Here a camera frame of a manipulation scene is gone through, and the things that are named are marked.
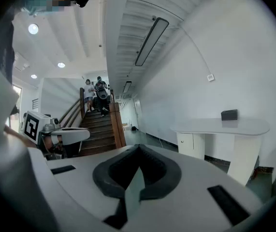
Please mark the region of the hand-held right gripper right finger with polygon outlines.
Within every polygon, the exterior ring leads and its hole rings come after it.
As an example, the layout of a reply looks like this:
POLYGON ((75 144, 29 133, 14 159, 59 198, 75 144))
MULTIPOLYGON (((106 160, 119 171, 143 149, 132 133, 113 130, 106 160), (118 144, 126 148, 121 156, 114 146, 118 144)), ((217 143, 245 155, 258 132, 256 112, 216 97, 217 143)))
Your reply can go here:
POLYGON ((175 161, 146 145, 139 145, 138 156, 145 182, 140 201, 162 199, 178 186, 182 171, 175 161))

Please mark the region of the person's left hand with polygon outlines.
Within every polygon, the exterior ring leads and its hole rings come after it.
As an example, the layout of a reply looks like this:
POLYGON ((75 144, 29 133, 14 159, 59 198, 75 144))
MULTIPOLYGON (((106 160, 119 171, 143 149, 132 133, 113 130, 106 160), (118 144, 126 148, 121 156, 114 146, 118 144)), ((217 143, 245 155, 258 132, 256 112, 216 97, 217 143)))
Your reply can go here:
POLYGON ((45 148, 50 153, 62 154, 61 135, 49 135, 44 139, 45 148))

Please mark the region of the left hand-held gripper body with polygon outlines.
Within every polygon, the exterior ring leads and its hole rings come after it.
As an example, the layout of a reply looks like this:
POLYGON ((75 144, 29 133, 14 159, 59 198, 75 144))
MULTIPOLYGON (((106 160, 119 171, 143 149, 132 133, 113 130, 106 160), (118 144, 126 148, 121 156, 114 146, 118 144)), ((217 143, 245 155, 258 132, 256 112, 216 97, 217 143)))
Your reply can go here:
POLYGON ((47 159, 56 159, 58 155, 64 159, 79 154, 82 142, 90 137, 90 132, 84 128, 62 127, 57 118, 28 111, 25 113, 23 135, 34 143, 47 159), (49 135, 61 135, 62 154, 50 153, 46 150, 44 139, 49 135))

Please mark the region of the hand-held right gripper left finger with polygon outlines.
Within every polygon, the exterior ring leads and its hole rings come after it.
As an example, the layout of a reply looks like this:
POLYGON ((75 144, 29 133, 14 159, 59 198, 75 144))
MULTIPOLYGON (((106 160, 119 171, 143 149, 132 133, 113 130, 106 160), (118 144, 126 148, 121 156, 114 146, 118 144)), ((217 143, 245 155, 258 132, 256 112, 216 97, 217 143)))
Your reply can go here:
POLYGON ((139 168, 139 152, 140 146, 134 145, 95 167, 92 174, 94 183, 105 196, 125 197, 125 190, 139 168))

